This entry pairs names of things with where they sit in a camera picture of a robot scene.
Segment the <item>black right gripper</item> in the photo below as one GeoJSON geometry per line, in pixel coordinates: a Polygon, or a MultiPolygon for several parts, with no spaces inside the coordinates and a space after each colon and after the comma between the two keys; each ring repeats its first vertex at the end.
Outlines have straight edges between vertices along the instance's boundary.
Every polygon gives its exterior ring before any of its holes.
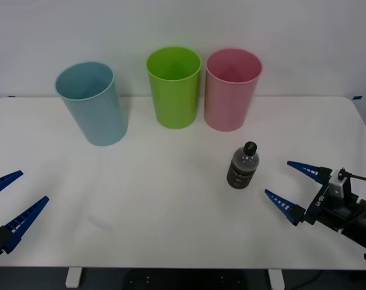
{"type": "Polygon", "coordinates": [[[287,165],[322,185],[307,210],[265,189],[266,196],[292,225],[297,226],[303,221],[313,225],[318,221],[331,230],[338,231],[355,215],[358,195],[352,193],[350,181],[344,182],[344,198],[336,198],[329,191],[328,181],[331,177],[332,169],[295,161],[288,161],[287,165]]]}

